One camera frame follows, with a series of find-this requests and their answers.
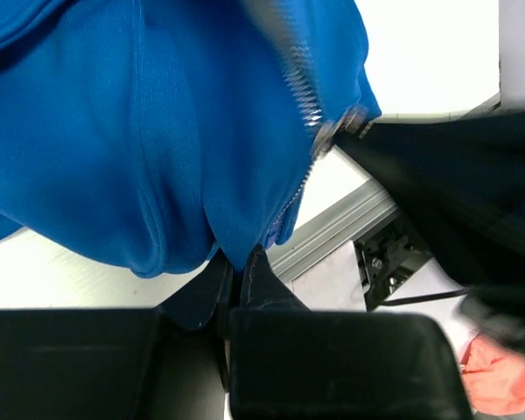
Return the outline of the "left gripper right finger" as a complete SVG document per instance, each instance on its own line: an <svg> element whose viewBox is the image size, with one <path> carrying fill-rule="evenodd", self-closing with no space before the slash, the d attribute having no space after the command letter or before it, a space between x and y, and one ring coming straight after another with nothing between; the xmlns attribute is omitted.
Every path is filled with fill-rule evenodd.
<svg viewBox="0 0 525 420"><path fill-rule="evenodd" d="M312 311L256 247L230 312L235 419L469 419L452 348L422 315Z"/></svg>

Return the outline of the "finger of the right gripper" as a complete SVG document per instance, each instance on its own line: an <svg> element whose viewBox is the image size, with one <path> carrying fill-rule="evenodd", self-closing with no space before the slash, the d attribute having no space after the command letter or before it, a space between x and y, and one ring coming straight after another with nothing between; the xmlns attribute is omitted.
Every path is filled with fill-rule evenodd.
<svg viewBox="0 0 525 420"><path fill-rule="evenodd" d="M469 290L462 313L525 350L525 111L345 126L334 141Z"/></svg>

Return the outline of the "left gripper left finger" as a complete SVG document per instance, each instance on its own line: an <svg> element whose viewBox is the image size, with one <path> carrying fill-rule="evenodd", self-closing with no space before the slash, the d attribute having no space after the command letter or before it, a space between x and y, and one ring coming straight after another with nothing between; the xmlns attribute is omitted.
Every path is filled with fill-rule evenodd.
<svg viewBox="0 0 525 420"><path fill-rule="evenodd" d="M223 255L153 308L0 310L0 419L221 419Z"/></svg>

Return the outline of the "blue zip jacket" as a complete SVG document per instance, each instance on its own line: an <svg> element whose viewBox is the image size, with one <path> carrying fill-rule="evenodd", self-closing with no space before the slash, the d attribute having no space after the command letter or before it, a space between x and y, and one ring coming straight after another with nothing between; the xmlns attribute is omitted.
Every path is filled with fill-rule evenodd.
<svg viewBox="0 0 525 420"><path fill-rule="evenodd" d="M0 240L243 268L346 112L380 115L367 55L352 1L0 1Z"/></svg>

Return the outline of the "orange cloth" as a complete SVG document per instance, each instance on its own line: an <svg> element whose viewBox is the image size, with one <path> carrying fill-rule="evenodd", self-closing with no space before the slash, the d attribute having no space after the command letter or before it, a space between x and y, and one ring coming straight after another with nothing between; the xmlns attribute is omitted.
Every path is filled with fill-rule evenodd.
<svg viewBox="0 0 525 420"><path fill-rule="evenodd" d="M476 336L465 350L460 373L472 407L495 416L525 410L525 358Z"/></svg>

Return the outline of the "aluminium table front rail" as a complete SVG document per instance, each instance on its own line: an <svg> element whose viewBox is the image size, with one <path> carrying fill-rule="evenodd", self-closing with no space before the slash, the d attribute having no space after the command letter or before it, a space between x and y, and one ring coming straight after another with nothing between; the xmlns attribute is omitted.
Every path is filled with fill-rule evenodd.
<svg viewBox="0 0 525 420"><path fill-rule="evenodd" d="M355 241L396 214L388 194L369 180L297 228L268 251L271 268L290 283L348 241Z"/></svg>

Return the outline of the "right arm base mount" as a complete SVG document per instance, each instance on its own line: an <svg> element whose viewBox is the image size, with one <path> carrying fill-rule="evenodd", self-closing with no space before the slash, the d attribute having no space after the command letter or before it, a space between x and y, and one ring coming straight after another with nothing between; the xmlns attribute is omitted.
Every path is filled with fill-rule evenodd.
<svg viewBox="0 0 525 420"><path fill-rule="evenodd" d="M398 212L373 225L353 245L369 312L390 306L385 300L432 258Z"/></svg>

